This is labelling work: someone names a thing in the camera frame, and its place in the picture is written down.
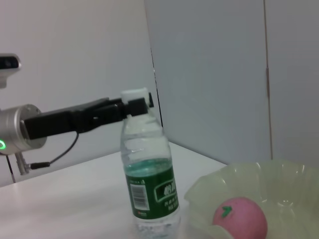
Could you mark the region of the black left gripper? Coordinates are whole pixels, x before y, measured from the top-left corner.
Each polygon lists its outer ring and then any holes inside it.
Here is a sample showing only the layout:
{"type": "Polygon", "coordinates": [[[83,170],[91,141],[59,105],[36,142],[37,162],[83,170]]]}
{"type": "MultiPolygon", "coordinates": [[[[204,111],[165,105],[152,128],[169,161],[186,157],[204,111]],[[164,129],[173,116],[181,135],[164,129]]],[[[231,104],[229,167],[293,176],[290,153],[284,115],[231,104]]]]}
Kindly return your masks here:
{"type": "Polygon", "coordinates": [[[127,116],[139,116],[148,112],[144,98],[123,103],[121,99],[102,98],[89,103],[40,113],[23,120],[29,139],[40,139],[67,132],[78,132],[85,114],[94,110],[94,125],[123,121],[127,116]]]}

